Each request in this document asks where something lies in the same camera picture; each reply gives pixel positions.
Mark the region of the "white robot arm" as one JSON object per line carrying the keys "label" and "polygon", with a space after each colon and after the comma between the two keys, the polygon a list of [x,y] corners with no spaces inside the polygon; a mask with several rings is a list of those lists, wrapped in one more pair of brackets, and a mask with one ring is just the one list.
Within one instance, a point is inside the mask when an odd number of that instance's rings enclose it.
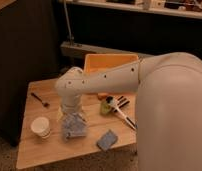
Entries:
{"label": "white robot arm", "polygon": [[55,85],[62,111],[85,93],[136,94],[139,171],[202,171],[202,60],[174,52],[84,74],[73,67]]}

